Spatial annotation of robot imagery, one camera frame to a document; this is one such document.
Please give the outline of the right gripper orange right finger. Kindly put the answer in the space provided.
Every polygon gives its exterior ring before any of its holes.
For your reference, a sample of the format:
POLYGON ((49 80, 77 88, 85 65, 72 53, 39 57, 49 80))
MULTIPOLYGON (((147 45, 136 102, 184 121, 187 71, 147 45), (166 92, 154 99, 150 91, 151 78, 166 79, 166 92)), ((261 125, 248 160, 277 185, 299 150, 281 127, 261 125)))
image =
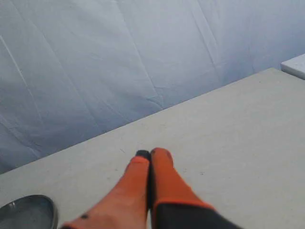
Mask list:
POLYGON ((153 229, 239 229, 201 200, 174 168, 171 153, 151 151, 153 229))

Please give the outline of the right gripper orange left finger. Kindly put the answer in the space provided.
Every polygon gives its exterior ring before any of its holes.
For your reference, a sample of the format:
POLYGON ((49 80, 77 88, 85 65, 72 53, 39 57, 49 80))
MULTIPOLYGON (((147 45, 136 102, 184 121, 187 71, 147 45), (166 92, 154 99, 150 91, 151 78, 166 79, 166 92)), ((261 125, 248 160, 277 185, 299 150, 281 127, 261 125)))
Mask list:
POLYGON ((148 215, 150 153, 139 150, 112 190, 63 229, 145 229, 148 215))

